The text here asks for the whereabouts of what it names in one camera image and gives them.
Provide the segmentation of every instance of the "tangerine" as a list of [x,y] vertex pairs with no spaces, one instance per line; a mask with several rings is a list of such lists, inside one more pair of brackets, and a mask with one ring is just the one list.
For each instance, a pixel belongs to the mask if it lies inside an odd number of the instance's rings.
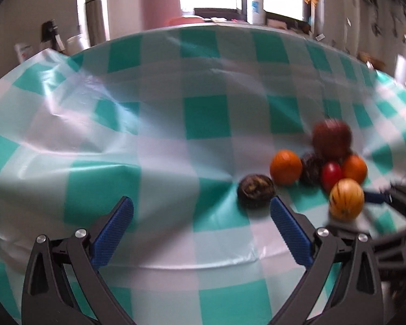
[[343,178],[337,182],[329,194],[329,212],[336,219],[352,221],[362,211],[364,191],[351,178]]
[[275,184],[290,186],[301,176],[301,159],[291,150],[280,150],[272,159],[270,172]]
[[358,155],[348,156],[342,164],[342,171],[345,178],[351,178],[362,184],[367,177],[367,164]]

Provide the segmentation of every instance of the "silver bolt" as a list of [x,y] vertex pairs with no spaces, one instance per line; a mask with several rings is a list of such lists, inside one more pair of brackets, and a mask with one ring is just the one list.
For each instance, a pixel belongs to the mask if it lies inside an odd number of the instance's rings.
[[81,228],[81,229],[79,229],[79,230],[77,230],[76,232],[75,232],[75,236],[77,237],[77,238],[83,238],[83,237],[85,237],[87,235],[87,231],[85,230],[85,229],[83,229],[83,228]]
[[328,237],[329,231],[323,227],[317,229],[317,234],[321,237]]
[[40,236],[38,236],[38,238],[36,239],[36,242],[38,242],[39,244],[44,243],[47,240],[46,236],[41,234]]
[[360,242],[367,242],[368,241],[367,235],[363,234],[363,233],[358,234],[358,239],[360,240]]

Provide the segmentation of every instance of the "white jar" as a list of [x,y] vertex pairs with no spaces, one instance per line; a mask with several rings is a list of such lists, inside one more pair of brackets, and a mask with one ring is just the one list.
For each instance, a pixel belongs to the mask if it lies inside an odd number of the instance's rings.
[[247,21],[249,24],[264,25],[263,0],[247,0]]

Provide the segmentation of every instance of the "checkered tablecloth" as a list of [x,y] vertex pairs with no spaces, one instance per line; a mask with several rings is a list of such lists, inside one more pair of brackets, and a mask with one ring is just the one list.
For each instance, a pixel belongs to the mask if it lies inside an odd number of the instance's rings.
[[[351,126],[367,186],[406,181],[406,90],[314,41],[194,25],[43,51],[0,80],[0,300],[20,318],[36,236],[70,236],[127,195],[135,221],[101,273],[138,325],[266,325],[304,268],[267,211],[238,209],[236,185],[279,149],[311,150],[325,115]],[[281,192],[327,222],[319,189]],[[377,206],[357,219],[373,235],[404,223]]]

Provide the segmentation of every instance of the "red tomato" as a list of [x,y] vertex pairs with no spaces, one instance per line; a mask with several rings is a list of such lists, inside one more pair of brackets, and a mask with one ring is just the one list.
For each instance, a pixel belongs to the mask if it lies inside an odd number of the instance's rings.
[[322,187],[327,193],[329,193],[332,187],[342,178],[344,178],[344,176],[341,166],[335,161],[330,161],[322,167]]

